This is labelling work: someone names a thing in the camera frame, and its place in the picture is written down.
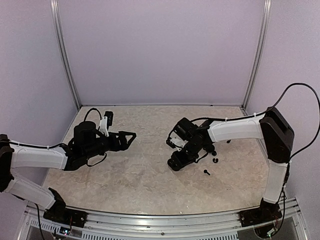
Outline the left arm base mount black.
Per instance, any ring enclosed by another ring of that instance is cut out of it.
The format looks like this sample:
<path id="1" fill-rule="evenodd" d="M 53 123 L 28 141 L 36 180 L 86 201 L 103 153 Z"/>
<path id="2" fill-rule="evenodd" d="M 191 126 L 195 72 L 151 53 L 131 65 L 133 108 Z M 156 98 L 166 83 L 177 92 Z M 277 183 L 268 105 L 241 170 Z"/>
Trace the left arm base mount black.
<path id="1" fill-rule="evenodd" d="M 62 215 L 46 210 L 43 214 L 43 217 L 52 222 L 68 225 L 71 227 L 83 228 L 87 220 L 88 213 L 85 211 L 75 210 L 66 208 Z"/>

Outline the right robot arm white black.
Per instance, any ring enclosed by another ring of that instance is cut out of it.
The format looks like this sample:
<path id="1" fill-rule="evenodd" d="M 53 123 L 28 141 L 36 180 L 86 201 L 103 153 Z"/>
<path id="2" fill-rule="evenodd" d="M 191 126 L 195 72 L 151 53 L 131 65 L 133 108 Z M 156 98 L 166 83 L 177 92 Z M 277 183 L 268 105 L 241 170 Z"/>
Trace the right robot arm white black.
<path id="1" fill-rule="evenodd" d="M 286 185 L 290 171 L 291 153 L 295 133 L 276 107 L 267 108 L 266 112 L 238 118 L 201 118 L 201 125 L 194 120 L 182 118 L 172 129 L 176 137 L 169 136 L 166 144 L 175 149 L 167 161 L 173 171 L 197 163 L 199 152 L 215 152 L 214 143 L 258 139 L 264 142 L 268 163 L 268 177 L 262 197 L 264 203 L 256 210 L 256 218 L 266 222 L 275 212 L 282 190 Z"/>

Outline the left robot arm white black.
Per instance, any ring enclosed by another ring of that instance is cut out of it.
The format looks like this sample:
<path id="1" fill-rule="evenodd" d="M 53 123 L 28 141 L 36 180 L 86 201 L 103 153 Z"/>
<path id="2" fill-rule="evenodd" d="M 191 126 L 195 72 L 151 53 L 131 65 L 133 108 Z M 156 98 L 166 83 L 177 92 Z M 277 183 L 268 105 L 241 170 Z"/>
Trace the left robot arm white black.
<path id="1" fill-rule="evenodd" d="M 136 138 L 136 133 L 108 132 L 106 125 L 97 129 L 92 121 L 83 121 L 73 129 L 73 138 L 68 144 L 54 146 L 28 145 L 10 141 L 0 136 L 0 191 L 42 206 L 57 221 L 63 223 L 70 218 L 70 211 L 59 193 L 14 174 L 15 168 L 48 168 L 76 171 L 89 166 L 96 156 L 107 156 L 107 152 L 127 150 Z"/>

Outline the black earbud charging case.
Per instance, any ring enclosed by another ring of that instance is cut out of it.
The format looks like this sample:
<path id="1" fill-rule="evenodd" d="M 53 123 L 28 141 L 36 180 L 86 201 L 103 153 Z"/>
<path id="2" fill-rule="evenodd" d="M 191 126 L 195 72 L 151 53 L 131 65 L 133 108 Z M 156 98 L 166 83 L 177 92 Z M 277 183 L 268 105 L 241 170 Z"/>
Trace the black earbud charging case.
<path id="1" fill-rule="evenodd" d="M 203 150 L 206 151 L 206 153 L 211 154 L 212 156 L 217 155 L 215 146 L 213 144 L 204 144 Z"/>

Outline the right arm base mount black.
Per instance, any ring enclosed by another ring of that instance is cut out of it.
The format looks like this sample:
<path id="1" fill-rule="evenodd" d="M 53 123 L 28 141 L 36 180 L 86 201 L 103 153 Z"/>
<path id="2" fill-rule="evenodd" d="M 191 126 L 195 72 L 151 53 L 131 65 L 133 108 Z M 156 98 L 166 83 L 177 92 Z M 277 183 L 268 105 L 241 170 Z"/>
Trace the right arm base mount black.
<path id="1" fill-rule="evenodd" d="M 283 217 L 280 209 L 253 208 L 239 212 L 239 219 L 242 227 L 254 226 Z"/>

